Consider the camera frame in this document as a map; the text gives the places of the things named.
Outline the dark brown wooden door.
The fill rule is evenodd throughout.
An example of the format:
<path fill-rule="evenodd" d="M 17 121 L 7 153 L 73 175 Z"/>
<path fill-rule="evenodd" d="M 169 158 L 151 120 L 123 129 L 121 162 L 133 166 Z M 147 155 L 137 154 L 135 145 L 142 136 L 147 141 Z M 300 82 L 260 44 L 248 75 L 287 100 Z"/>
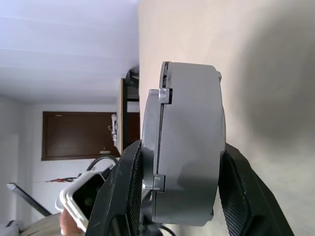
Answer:
<path fill-rule="evenodd" d="M 42 161 L 119 157 L 109 112 L 43 112 Z"/>

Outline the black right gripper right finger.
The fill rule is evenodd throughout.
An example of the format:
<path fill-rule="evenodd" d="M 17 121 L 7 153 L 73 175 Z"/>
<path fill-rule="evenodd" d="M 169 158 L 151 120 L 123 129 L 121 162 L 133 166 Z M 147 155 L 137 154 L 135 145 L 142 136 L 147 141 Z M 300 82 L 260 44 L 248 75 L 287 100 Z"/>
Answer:
<path fill-rule="evenodd" d="M 294 236 L 274 194 L 230 144 L 220 160 L 219 194 L 230 236 Z"/>

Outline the dark grey metal bar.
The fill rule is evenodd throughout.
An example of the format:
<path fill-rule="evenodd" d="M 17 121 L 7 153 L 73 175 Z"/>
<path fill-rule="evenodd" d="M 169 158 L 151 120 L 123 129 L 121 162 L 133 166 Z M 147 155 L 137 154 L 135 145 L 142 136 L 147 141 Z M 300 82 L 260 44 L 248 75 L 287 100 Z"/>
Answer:
<path fill-rule="evenodd" d="M 15 193 L 17 196 L 22 198 L 25 202 L 27 202 L 32 208 L 34 208 L 41 215 L 47 217 L 52 215 L 42 204 L 40 204 L 36 199 L 34 199 L 31 195 L 29 195 L 26 191 L 24 191 L 21 187 L 19 187 L 16 183 L 8 183 L 7 188 Z"/>

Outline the grey motor housing copper windings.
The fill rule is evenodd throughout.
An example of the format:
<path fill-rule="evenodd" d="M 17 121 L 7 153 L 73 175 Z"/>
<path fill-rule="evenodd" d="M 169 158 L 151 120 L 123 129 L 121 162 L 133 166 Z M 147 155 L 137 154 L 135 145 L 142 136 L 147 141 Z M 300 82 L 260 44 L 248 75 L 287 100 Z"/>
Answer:
<path fill-rule="evenodd" d="M 171 62 L 163 106 L 153 220 L 203 226 L 213 218 L 220 158 L 225 150 L 221 74 L 211 65 Z"/>

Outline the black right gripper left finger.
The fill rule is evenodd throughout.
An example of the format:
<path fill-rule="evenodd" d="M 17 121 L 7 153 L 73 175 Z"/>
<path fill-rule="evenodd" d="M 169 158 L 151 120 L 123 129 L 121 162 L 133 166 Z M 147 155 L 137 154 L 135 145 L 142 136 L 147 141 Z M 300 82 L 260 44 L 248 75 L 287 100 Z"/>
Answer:
<path fill-rule="evenodd" d="M 99 190 L 88 236 L 139 236 L 142 197 L 141 142 L 127 147 Z"/>

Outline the white wall fixture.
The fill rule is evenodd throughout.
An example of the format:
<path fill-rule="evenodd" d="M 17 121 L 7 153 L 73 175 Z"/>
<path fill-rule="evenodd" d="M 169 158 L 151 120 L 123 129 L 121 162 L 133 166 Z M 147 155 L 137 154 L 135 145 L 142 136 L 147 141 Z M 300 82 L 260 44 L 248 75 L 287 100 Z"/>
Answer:
<path fill-rule="evenodd" d="M 108 129 L 111 132 L 113 144 L 115 147 L 118 147 L 118 135 L 117 135 L 118 124 L 117 124 L 117 120 L 118 120 L 117 114 L 116 113 L 112 114 L 111 115 L 111 125 L 108 126 Z"/>

